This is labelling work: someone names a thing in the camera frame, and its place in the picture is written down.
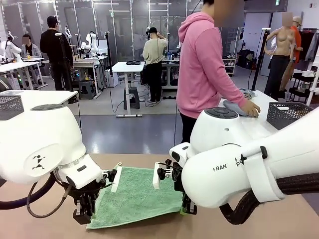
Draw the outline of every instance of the white sweater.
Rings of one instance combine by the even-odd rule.
[[[163,59],[164,48],[167,47],[167,39],[153,38],[145,43],[143,50],[143,57],[146,64],[155,64]]]

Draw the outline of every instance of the orange shirt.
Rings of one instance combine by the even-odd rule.
[[[296,40],[297,47],[301,47],[301,35],[298,29],[295,26],[292,26],[291,29],[294,30],[295,32],[295,40]],[[296,63],[299,62],[299,55],[300,55],[300,51],[295,51]]]

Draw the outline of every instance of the hood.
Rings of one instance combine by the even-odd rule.
[[[194,13],[194,14],[188,16],[186,18],[186,20],[184,22],[182,22],[182,24],[178,30],[179,41],[182,43],[184,42],[187,30],[193,22],[202,21],[202,20],[207,20],[207,21],[214,23],[214,19],[212,17],[210,17],[208,14],[203,13],[203,12],[197,12],[197,13]]]

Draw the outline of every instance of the stool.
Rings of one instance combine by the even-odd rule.
[[[79,82],[79,98],[85,97],[86,99],[93,99],[95,96],[93,83],[91,81]]]
[[[130,99],[131,108],[135,108],[138,110],[140,108],[140,98],[139,98],[138,88],[137,87],[129,88],[129,94],[134,95],[134,97]],[[125,110],[128,109],[126,105],[126,89],[124,89],[124,109]]]

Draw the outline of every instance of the black pants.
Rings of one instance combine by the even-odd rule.
[[[151,101],[160,101],[161,97],[161,62],[146,65]]]
[[[66,90],[73,91],[73,88],[71,85],[70,72],[68,72],[68,69],[63,62],[51,63],[51,70],[52,70],[52,77],[55,83],[55,90],[57,91],[64,90],[64,88],[62,87],[62,76],[63,76],[64,86]]]
[[[274,100],[278,100],[281,79],[289,64],[289,56],[273,56],[270,73],[265,87],[265,94]]]
[[[183,123],[182,143],[185,143],[185,142],[190,143],[190,135],[191,135],[191,132],[193,131],[193,128],[197,119],[183,115],[181,112],[179,114],[181,117],[181,121]]]

